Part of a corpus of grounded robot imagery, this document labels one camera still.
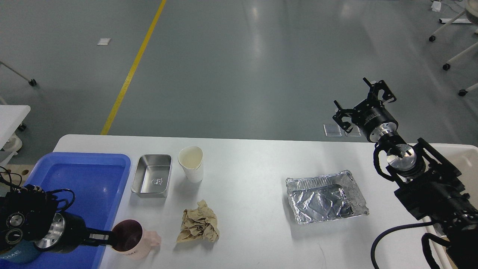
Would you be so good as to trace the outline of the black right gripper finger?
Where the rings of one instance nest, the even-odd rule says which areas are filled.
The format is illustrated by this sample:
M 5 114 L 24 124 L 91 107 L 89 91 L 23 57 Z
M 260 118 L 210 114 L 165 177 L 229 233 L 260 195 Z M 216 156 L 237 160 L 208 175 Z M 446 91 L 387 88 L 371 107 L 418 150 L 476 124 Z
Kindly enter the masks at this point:
M 332 119 L 343 131 L 345 131 L 345 133 L 351 133 L 354 126 L 358 126 L 357 119 L 359 112 L 357 107 L 345 109 L 337 100 L 334 100 L 333 103 L 337 110 L 336 114 L 332 116 Z
M 384 80 L 371 82 L 367 78 L 363 78 L 363 81 L 369 87 L 369 92 L 364 100 L 366 109 L 385 109 L 385 104 L 396 102 L 396 96 Z

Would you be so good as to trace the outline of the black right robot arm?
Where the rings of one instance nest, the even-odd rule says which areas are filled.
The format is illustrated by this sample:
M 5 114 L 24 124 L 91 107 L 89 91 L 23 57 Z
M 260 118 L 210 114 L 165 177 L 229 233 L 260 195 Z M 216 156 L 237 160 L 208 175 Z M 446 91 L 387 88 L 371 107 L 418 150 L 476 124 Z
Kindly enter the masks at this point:
M 424 233 L 420 241 L 423 255 L 432 269 L 439 264 L 432 256 L 431 242 L 441 245 L 459 269 L 476 269 L 478 262 L 477 209 L 465 193 L 459 180 L 461 171 L 439 153 L 430 143 L 419 138 L 410 145 L 398 133 L 398 121 L 387 111 L 385 104 L 396 101 L 384 80 L 371 83 L 367 97 L 351 109 L 343 108 L 338 101 L 333 120 L 346 133 L 353 126 L 360 129 L 367 141 L 374 143 L 373 165 L 376 172 L 398 189 L 395 196 L 405 209 L 424 223 L 400 225 L 379 234 L 372 244 L 370 257 L 378 268 L 375 251 L 386 235 L 408 228 L 438 225 L 446 239 L 433 233 Z

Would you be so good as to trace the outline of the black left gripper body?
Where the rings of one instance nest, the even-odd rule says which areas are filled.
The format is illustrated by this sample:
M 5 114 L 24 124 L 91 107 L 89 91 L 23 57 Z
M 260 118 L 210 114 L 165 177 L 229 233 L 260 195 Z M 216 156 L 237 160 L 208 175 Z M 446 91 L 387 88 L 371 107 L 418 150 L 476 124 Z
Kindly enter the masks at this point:
M 88 236 L 82 217 L 67 212 L 55 213 L 49 231 L 34 242 L 34 247 L 40 252 L 66 254 L 75 250 Z

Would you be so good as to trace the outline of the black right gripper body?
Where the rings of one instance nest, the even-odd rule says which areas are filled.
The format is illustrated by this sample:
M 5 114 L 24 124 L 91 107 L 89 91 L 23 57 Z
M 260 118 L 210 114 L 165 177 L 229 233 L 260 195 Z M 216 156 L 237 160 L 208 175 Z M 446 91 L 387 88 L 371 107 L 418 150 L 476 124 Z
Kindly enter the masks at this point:
M 354 107 L 353 123 L 365 134 L 369 142 L 378 142 L 386 133 L 398 129 L 398 121 L 385 108 L 382 101 L 363 101 Z

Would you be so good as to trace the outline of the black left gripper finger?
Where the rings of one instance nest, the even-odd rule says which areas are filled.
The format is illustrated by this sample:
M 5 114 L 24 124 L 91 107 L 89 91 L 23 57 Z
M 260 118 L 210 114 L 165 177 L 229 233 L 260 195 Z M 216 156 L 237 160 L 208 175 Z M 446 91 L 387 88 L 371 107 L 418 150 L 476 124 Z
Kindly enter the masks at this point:
M 114 245 L 114 233 L 103 230 L 87 230 L 87 246 Z

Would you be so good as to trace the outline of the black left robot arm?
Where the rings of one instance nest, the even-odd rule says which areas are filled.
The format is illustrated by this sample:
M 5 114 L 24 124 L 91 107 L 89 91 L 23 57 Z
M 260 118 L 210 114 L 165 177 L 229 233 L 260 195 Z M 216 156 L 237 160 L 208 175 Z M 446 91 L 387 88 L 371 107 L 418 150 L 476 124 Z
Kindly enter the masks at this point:
M 86 226 L 81 216 L 67 212 L 74 203 L 59 199 L 65 189 L 44 191 L 39 186 L 10 185 L 1 197 L 1 250 L 29 241 L 40 252 L 66 254 L 78 246 L 115 246 L 118 236 Z

